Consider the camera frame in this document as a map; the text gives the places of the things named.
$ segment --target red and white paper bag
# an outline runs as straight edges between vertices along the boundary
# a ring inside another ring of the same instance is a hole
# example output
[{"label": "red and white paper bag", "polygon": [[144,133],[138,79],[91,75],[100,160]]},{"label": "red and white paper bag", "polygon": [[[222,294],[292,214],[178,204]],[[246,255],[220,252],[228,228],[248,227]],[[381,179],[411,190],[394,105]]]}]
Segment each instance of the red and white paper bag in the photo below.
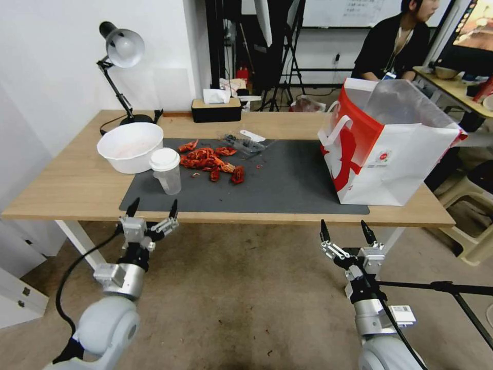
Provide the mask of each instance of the red and white paper bag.
[{"label": "red and white paper bag", "polygon": [[377,86],[347,79],[329,112],[318,137],[342,204],[405,205],[450,146],[467,137],[403,80]]}]

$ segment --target crayfish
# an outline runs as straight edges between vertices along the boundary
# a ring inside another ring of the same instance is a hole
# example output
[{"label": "crayfish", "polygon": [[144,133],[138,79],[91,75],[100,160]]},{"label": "crayfish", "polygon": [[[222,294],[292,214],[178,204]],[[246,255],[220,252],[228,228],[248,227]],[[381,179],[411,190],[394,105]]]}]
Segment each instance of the crayfish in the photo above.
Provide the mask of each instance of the crayfish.
[{"label": "crayfish", "polygon": [[180,153],[189,152],[182,155],[180,164],[189,169],[209,171],[209,179],[213,182],[219,180],[219,171],[231,173],[231,181],[235,184],[242,183],[245,178],[243,166],[234,166],[231,163],[222,161],[219,156],[227,157],[234,155],[237,150],[232,147],[219,147],[212,149],[209,147],[195,149],[199,140],[191,141],[178,147]]}]

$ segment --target whiteboard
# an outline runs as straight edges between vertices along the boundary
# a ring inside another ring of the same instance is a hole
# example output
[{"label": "whiteboard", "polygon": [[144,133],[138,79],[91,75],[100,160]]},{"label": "whiteboard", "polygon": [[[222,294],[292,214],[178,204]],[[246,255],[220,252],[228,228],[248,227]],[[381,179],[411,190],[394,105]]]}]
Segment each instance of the whiteboard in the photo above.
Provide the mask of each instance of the whiteboard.
[{"label": "whiteboard", "polygon": [[[426,24],[436,27],[451,0],[440,7]],[[307,0],[304,27],[373,27],[401,12],[401,0]]]}]

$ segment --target desk lamp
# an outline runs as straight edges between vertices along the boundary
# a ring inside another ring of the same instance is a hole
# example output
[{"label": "desk lamp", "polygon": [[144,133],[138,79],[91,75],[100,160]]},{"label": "desk lamp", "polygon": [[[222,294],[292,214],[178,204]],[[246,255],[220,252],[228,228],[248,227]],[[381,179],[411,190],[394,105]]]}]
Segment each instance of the desk lamp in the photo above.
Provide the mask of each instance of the desk lamp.
[{"label": "desk lamp", "polygon": [[111,80],[108,69],[117,66],[120,68],[130,68],[135,66],[144,55],[144,40],[138,33],[133,31],[116,28],[111,22],[103,22],[99,25],[99,33],[106,40],[106,56],[97,62],[97,65],[108,80],[109,85],[117,95],[117,99],[127,112],[127,117],[120,124],[131,122],[153,122],[153,119],[146,115],[134,115],[133,108],[127,98],[118,91]]}]

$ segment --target monitor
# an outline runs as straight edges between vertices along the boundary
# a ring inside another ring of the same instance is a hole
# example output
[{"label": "monitor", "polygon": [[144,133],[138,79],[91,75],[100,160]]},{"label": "monitor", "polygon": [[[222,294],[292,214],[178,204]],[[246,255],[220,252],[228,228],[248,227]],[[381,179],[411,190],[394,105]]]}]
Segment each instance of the monitor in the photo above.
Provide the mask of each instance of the monitor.
[{"label": "monitor", "polygon": [[493,73],[493,0],[472,0],[437,65],[473,75]]}]

